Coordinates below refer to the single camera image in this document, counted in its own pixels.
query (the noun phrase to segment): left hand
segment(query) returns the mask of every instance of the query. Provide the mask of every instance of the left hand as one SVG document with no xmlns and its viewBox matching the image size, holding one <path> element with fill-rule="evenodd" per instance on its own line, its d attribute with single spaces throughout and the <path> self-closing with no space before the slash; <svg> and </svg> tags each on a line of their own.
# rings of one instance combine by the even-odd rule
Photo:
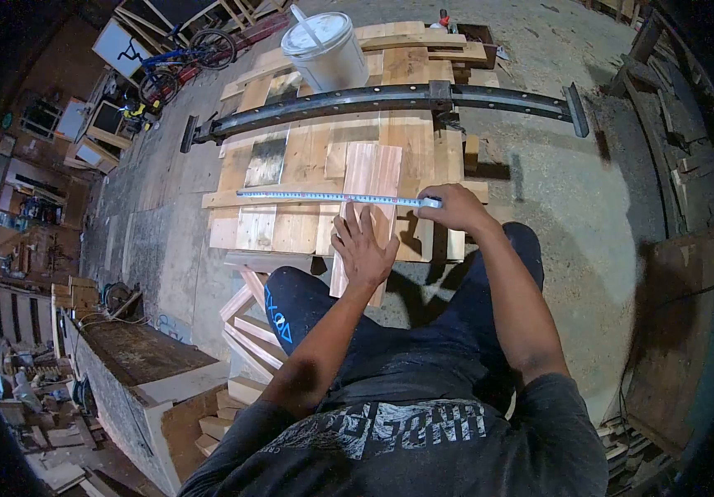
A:
<svg viewBox="0 0 714 497">
<path fill-rule="evenodd" d="M 338 233 L 332 234 L 332 246 L 343 259 L 349 286 L 367 288 L 372 293 L 390 275 L 401 244 L 398 237 L 394 234 L 387 247 L 381 248 L 373 235 L 370 208 L 362 209 L 358 223 L 353 202 L 346 204 L 345 220 L 335 216 L 334 228 Z"/>
</svg>

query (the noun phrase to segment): measuring tape blade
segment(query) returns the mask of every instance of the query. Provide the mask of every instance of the measuring tape blade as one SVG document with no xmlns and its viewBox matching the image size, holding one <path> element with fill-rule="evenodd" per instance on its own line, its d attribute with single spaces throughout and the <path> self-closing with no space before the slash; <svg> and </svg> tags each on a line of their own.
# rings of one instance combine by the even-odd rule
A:
<svg viewBox="0 0 714 497">
<path fill-rule="evenodd" d="M 359 195 L 355 193 L 314 193 L 314 192 L 245 192 L 238 190 L 236 196 L 247 198 L 299 199 L 329 202 L 360 202 L 362 204 L 393 204 L 408 207 L 442 207 L 436 199 L 405 199 L 398 196 Z"/>
</svg>

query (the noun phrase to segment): knee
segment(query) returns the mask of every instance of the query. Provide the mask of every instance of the knee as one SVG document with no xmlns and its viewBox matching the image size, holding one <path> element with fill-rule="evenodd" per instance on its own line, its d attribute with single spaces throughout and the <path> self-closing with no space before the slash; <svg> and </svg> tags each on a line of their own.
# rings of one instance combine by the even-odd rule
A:
<svg viewBox="0 0 714 497">
<path fill-rule="evenodd" d="M 527 224 L 512 221 L 503 225 L 503 233 L 511 242 L 514 250 L 520 252 L 524 247 L 535 247 L 539 250 L 539 237 Z"/>
<path fill-rule="evenodd" d="M 307 273 L 290 265 L 283 265 L 271 273 L 265 285 L 271 289 L 287 288 L 298 284 L 304 277 L 302 275 L 307 276 Z"/>
</svg>

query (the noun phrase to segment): bicycle wheel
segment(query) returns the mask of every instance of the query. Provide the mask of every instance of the bicycle wheel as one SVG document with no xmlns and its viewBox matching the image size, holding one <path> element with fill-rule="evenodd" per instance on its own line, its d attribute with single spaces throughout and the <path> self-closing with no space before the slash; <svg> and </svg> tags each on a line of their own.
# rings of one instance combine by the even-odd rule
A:
<svg viewBox="0 0 714 497">
<path fill-rule="evenodd" d="M 205 69 L 221 71 L 235 60 L 235 40 L 221 29 L 201 29 L 193 36 L 188 46 L 197 54 L 197 64 Z"/>
<path fill-rule="evenodd" d="M 164 106 L 171 102 L 179 91 L 180 81 L 177 76 L 166 69 L 158 69 L 144 75 L 139 84 L 139 99 L 147 106 L 153 106 L 156 101 L 159 106 Z"/>
</svg>

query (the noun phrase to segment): blue bicycle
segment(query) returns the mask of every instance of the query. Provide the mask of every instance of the blue bicycle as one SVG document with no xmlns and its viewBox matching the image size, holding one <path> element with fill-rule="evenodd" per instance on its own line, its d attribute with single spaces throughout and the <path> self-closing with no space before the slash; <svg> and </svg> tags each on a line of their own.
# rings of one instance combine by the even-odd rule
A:
<svg viewBox="0 0 714 497">
<path fill-rule="evenodd" d="M 167 35 L 176 47 L 180 47 L 179 32 L 180 25 L 177 25 Z M 171 69 L 172 66 L 198 65 L 205 69 L 221 71 L 233 63 L 236 55 L 235 40 L 221 29 L 201 29 L 192 36 L 188 48 L 176 48 L 148 59 L 143 59 L 136 51 L 133 40 L 131 37 L 128 48 L 120 53 L 117 59 L 139 59 L 142 63 L 144 78 L 139 84 L 139 99 L 149 106 L 168 104 L 180 91 L 180 78 L 177 72 Z"/>
</svg>

